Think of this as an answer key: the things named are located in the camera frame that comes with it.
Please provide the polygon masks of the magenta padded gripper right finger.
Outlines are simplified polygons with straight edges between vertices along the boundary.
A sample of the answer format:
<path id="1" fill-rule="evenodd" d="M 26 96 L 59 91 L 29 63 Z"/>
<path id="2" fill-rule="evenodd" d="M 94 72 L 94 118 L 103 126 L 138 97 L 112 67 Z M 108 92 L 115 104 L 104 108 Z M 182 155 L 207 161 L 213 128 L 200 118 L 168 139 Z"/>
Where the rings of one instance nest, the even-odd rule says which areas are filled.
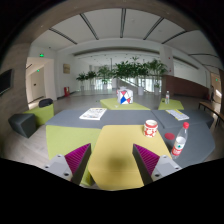
<path id="1" fill-rule="evenodd" d="M 181 167 L 168 155 L 159 156 L 137 144 L 133 145 L 132 154 L 144 185 L 181 170 Z"/>

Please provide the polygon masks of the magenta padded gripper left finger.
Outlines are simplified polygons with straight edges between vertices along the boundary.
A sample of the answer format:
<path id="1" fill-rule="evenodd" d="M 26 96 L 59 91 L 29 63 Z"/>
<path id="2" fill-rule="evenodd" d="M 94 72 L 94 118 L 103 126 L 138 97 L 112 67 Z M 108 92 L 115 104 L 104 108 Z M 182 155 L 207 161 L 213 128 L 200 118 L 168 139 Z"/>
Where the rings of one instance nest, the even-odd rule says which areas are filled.
<path id="1" fill-rule="evenodd" d="M 88 143 L 66 155 L 56 155 L 43 166 L 43 169 L 49 173 L 79 185 L 84 175 L 90 155 L 91 144 Z"/>

